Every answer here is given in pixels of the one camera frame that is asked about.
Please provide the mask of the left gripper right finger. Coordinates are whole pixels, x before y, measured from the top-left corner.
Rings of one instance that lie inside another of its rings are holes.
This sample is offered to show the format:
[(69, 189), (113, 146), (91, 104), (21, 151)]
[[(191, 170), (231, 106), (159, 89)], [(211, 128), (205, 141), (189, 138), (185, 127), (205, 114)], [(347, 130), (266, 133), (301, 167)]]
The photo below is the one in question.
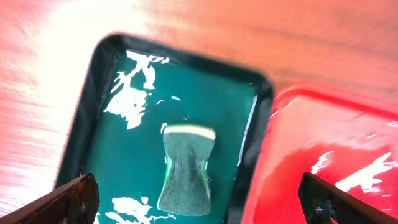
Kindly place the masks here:
[(298, 190), (307, 224), (397, 224), (397, 219), (306, 172)]

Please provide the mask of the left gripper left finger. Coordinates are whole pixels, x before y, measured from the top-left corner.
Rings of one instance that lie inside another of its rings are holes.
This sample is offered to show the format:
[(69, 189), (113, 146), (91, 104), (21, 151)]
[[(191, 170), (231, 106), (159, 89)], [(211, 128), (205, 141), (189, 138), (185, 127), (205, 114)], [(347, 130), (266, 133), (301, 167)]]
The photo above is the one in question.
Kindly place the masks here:
[(1, 224), (91, 224), (99, 205), (95, 177), (85, 174), (1, 217)]

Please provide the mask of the green yellow scrub sponge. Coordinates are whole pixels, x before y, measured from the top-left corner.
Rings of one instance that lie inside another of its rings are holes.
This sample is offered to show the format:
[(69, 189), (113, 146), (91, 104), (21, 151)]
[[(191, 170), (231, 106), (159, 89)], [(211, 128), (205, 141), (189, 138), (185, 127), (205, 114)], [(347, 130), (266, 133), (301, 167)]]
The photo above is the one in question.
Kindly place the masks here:
[(206, 164), (215, 139), (215, 130), (204, 126), (175, 124), (164, 128), (166, 170), (159, 210), (183, 216), (210, 213)]

